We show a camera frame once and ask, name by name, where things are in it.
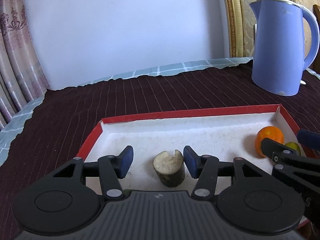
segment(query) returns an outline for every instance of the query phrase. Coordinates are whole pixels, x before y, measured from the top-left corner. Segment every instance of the blue electric kettle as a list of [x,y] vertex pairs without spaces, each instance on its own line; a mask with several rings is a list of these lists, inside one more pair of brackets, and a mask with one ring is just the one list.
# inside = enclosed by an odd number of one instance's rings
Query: blue electric kettle
[[[298,93],[302,72],[319,49],[316,17],[304,6],[289,0],[257,0],[250,3],[257,19],[252,80],[278,95]],[[310,25],[312,44],[304,58],[303,19]]]

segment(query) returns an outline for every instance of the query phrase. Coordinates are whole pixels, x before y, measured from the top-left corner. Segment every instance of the kettle spout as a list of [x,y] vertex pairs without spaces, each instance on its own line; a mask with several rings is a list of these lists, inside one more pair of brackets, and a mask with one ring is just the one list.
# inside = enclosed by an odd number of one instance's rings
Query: kettle spout
[[261,1],[252,2],[252,3],[249,3],[249,5],[250,5],[255,17],[256,17],[257,22],[258,22]]

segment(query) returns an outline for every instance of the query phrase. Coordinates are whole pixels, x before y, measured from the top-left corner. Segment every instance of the dark red tablecloth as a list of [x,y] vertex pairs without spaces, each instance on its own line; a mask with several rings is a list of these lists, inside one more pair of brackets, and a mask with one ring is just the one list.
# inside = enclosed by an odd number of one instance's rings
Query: dark red tablecloth
[[283,97],[257,87],[251,68],[252,61],[221,70],[211,67],[176,76],[140,76],[47,91],[0,167],[0,239],[19,232],[11,212],[17,192],[73,158],[104,117],[282,104],[300,128],[320,132],[320,80],[305,71],[307,85],[300,86],[297,95]]

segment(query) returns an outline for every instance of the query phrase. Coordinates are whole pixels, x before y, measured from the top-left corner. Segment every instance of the pink patterned curtain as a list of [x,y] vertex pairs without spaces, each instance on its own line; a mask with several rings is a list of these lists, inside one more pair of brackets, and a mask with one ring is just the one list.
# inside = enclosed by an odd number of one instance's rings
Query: pink patterned curtain
[[50,88],[29,33],[23,0],[0,0],[0,129]]

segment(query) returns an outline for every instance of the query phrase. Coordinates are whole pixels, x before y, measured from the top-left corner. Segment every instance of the light blue checkered tablecloth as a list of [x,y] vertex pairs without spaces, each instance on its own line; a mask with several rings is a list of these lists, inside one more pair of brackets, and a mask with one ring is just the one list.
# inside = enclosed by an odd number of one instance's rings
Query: light blue checkered tablecloth
[[[183,63],[176,63],[171,65],[165,65],[160,67],[152,67],[141,70],[136,70],[133,72],[127,72],[122,74],[113,75],[110,77],[101,78],[87,84],[94,84],[100,81],[108,81],[110,79],[128,79],[132,77],[138,77],[141,75],[149,76],[173,76],[185,71],[191,70],[201,70],[208,67],[216,67],[219,69],[225,68],[227,66],[237,66],[240,63],[247,63],[252,58],[242,57],[242,58],[220,58],[220,59],[210,59],[210,60],[198,60]],[[9,153],[10,143],[15,139],[17,134],[21,133],[26,120],[31,118],[33,110],[36,106],[39,106],[44,97],[35,99],[29,102],[20,112],[18,112],[9,124],[0,132],[0,166],[5,162]]]

